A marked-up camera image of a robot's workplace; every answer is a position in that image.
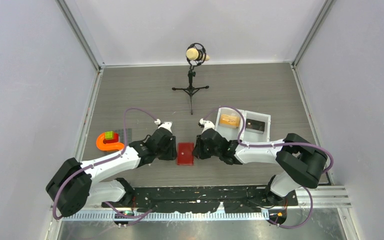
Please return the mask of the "red card holder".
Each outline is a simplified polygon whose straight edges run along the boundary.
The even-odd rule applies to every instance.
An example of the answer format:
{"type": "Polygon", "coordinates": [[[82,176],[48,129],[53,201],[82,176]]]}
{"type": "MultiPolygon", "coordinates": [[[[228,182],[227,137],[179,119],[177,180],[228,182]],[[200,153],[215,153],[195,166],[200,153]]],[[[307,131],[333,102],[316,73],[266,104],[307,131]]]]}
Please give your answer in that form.
{"type": "Polygon", "coordinates": [[[177,147],[176,164],[178,166],[193,166],[194,165],[194,143],[180,142],[177,147]]]}

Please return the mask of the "orange credit card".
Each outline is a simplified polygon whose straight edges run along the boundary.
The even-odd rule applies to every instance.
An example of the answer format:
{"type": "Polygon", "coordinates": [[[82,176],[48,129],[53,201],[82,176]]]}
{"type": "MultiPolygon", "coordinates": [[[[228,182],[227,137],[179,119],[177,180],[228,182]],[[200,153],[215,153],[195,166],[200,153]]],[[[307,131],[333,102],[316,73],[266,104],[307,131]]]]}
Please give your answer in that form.
{"type": "Polygon", "coordinates": [[[236,129],[240,126],[240,123],[241,118],[236,115],[221,114],[219,117],[219,125],[226,128],[236,129]]]}

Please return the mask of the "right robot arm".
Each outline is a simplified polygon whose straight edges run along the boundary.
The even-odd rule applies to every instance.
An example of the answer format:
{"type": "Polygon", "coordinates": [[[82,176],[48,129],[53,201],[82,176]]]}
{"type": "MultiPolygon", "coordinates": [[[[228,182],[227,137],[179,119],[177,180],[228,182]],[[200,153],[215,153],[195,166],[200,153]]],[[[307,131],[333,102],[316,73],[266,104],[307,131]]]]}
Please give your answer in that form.
{"type": "Polygon", "coordinates": [[[265,198],[271,205],[279,205],[292,191],[300,187],[315,189],[321,176],[328,170],[329,154],[295,133],[270,142],[228,140],[213,128],[196,137],[192,152],[198,159],[217,157],[228,165],[250,163],[276,164],[282,173],[271,177],[265,187],[265,198]]]}

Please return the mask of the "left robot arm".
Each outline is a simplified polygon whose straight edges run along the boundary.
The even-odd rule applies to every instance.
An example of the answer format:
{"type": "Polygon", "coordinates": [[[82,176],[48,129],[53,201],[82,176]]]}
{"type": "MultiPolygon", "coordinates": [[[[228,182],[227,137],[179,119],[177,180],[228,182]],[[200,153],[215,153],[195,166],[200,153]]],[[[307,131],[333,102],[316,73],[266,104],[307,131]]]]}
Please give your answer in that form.
{"type": "Polygon", "coordinates": [[[132,186],[122,177],[107,181],[118,173],[151,164],[155,159],[176,158],[176,137],[159,127],[145,140],[129,143],[124,149],[88,161],[74,157],[63,162],[45,190],[53,200],[56,220],[76,214],[85,206],[118,203],[128,207],[134,199],[132,186]]]}

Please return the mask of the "black credit card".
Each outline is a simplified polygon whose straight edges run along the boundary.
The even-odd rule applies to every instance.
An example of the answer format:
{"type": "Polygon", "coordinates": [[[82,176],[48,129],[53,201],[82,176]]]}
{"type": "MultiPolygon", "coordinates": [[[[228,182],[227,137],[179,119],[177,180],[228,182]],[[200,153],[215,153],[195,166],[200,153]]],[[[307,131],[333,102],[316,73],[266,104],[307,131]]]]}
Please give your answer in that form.
{"type": "Polygon", "coordinates": [[[245,122],[245,131],[264,134],[266,128],[266,123],[264,121],[255,120],[255,119],[246,119],[245,122]]]}

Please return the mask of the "white two-compartment tray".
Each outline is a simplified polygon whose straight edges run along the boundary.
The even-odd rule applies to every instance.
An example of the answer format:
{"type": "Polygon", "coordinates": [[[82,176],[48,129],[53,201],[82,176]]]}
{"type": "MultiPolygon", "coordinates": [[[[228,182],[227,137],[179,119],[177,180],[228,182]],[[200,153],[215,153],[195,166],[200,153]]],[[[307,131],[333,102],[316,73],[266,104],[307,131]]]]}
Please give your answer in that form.
{"type": "Polygon", "coordinates": [[[217,117],[215,123],[215,130],[219,132],[227,140],[240,139],[246,142],[269,142],[271,129],[271,116],[269,114],[258,113],[249,110],[234,110],[228,107],[220,107],[217,110],[217,117]],[[233,115],[240,117],[240,125],[238,128],[229,128],[219,125],[219,118],[221,114],[233,115]],[[264,134],[245,131],[246,119],[253,119],[265,122],[264,134]]]}

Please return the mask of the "grey studded baseplate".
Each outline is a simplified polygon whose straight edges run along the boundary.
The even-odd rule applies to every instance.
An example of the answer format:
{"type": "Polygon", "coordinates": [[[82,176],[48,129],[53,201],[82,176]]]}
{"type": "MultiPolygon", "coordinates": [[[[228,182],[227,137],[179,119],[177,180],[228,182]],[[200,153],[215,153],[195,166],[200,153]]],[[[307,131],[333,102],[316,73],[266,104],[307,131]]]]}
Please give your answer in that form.
{"type": "MultiPolygon", "coordinates": [[[[124,129],[118,129],[118,130],[115,130],[115,132],[119,135],[119,142],[124,143],[125,142],[124,129]]],[[[127,139],[128,143],[130,143],[132,141],[132,129],[131,128],[126,129],[126,139],[127,139]]]]}

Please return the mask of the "red toy block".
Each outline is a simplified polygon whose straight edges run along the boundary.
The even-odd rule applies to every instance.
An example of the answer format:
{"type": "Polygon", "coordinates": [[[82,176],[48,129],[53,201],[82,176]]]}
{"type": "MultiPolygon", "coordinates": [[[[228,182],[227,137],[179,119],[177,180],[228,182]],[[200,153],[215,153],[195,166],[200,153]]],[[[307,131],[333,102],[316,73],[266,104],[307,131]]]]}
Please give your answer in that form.
{"type": "Polygon", "coordinates": [[[105,134],[104,134],[104,140],[103,142],[105,144],[114,144],[114,143],[118,143],[119,142],[119,134],[118,133],[114,133],[114,139],[112,140],[105,140],[105,134]]]}

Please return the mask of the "orange curved plastic piece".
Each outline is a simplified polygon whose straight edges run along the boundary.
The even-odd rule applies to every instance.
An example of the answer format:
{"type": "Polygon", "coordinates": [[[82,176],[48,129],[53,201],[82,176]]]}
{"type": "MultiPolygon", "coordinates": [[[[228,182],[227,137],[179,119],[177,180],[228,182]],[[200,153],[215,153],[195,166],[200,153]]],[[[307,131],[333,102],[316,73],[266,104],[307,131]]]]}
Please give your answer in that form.
{"type": "Polygon", "coordinates": [[[110,151],[121,151],[124,149],[125,145],[122,142],[105,144],[104,143],[104,134],[105,134],[105,132],[101,133],[95,141],[95,145],[99,150],[104,151],[104,152],[110,152],[110,151]]]}

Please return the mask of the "green toy block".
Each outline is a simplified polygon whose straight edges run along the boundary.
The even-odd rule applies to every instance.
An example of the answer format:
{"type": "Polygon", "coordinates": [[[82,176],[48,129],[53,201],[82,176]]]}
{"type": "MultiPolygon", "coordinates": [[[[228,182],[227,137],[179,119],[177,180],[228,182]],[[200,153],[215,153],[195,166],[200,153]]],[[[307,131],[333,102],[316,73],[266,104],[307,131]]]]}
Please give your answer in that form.
{"type": "Polygon", "coordinates": [[[106,141],[113,140],[114,137],[115,137],[115,132],[114,132],[114,131],[106,131],[106,132],[104,133],[104,139],[105,139],[106,141]]]}

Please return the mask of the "black microphone tripod stand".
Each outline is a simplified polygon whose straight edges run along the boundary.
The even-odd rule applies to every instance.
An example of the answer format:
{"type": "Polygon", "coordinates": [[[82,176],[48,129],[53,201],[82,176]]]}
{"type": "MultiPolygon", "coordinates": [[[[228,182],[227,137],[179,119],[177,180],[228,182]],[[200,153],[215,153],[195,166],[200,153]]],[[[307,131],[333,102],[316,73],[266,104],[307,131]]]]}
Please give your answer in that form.
{"type": "MultiPolygon", "coordinates": [[[[205,52],[207,53],[206,48],[201,43],[198,43],[198,42],[192,43],[191,45],[189,45],[187,47],[187,49],[189,49],[189,48],[204,49],[205,52]]],[[[209,85],[202,86],[202,87],[194,87],[193,86],[193,80],[194,80],[194,77],[196,76],[195,68],[201,66],[203,63],[205,63],[207,61],[193,61],[193,60],[188,60],[187,58],[186,58],[186,61],[189,64],[189,69],[188,69],[188,73],[187,73],[188,86],[186,88],[173,87],[172,90],[173,91],[184,91],[189,96],[190,114],[193,115],[193,113],[194,113],[194,111],[193,111],[193,96],[198,91],[200,91],[202,89],[208,89],[210,87],[209,85]]]]}

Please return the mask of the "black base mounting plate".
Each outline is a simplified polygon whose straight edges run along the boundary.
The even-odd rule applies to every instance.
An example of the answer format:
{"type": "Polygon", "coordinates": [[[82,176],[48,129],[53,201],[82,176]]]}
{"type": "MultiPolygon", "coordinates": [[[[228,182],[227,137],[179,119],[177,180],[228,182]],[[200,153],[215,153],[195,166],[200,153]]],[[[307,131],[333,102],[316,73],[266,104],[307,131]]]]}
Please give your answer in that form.
{"type": "Polygon", "coordinates": [[[154,213],[214,213],[223,207],[227,213],[257,213],[261,208],[295,207],[296,192],[290,192],[277,204],[269,202],[265,186],[179,186],[136,187],[126,194],[118,207],[137,208],[154,213]]]}

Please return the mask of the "beige microphone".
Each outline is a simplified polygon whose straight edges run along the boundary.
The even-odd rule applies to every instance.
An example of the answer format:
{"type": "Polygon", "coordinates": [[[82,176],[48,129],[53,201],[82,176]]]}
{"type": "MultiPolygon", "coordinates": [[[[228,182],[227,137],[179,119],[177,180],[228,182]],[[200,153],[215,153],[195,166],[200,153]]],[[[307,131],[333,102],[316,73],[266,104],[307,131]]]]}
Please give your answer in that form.
{"type": "Polygon", "coordinates": [[[188,60],[196,62],[205,62],[210,60],[210,56],[206,53],[203,48],[189,48],[186,50],[185,56],[188,60]]]}

